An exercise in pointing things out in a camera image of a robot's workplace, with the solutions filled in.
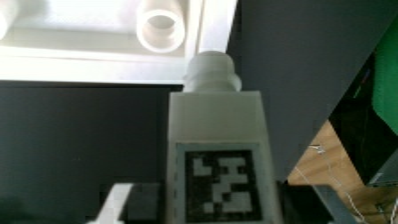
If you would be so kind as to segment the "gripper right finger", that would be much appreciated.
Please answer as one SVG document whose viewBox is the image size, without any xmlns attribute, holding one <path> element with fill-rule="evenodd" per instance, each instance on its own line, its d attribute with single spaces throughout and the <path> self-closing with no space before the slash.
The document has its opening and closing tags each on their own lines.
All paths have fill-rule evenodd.
<svg viewBox="0 0 398 224">
<path fill-rule="evenodd" d="M 284 224 L 356 224 L 328 185 L 278 184 Z"/>
</svg>

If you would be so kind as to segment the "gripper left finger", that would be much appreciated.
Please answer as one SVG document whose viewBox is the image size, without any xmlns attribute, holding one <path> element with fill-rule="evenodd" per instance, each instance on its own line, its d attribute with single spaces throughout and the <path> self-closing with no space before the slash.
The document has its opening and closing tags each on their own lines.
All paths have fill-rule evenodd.
<svg viewBox="0 0 398 224">
<path fill-rule="evenodd" d="M 95 218 L 86 224 L 156 224 L 161 207 L 157 183 L 115 183 Z"/>
</svg>

